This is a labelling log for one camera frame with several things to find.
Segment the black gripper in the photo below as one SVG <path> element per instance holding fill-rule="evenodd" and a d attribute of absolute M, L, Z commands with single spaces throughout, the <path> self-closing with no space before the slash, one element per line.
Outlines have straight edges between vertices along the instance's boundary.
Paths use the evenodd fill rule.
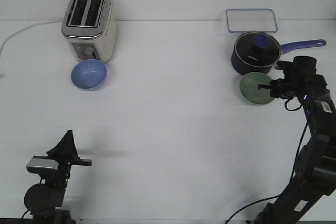
<path fill-rule="evenodd" d="M 316 75 L 317 60 L 310 56 L 296 56 L 293 61 L 278 61 L 275 69 L 281 70 L 284 77 L 272 80 L 270 85 L 259 84 L 258 90 L 270 90 L 270 96 L 273 98 L 290 99 L 303 96 L 319 95 L 318 76 Z"/>
<path fill-rule="evenodd" d="M 68 130 L 60 142 L 46 152 L 47 156 L 33 156 L 37 158 L 53 159 L 59 163 L 57 171 L 39 170 L 37 174 L 46 184 L 67 186 L 72 166 L 91 166 L 91 159 L 81 159 L 78 156 L 72 130 Z"/>

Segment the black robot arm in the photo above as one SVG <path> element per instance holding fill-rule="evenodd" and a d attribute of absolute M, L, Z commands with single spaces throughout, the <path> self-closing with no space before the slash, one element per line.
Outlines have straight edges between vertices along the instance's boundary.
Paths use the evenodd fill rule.
<path fill-rule="evenodd" d="M 34 155 L 26 165 L 40 182 L 31 186 L 24 196 L 24 205 L 32 215 L 32 223 L 76 223 L 70 211 L 61 209 L 71 167 L 91 166 L 92 160 L 78 156 L 72 130 L 46 156 Z"/>
<path fill-rule="evenodd" d="M 311 138 L 295 160 L 293 179 L 255 223 L 297 223 L 322 196 L 335 191 L 335 106 L 325 78 L 316 73 L 316 64 L 316 58 L 309 56 L 279 61 L 275 69 L 282 70 L 284 78 L 258 86 L 269 89 L 273 98 L 297 98 Z"/>

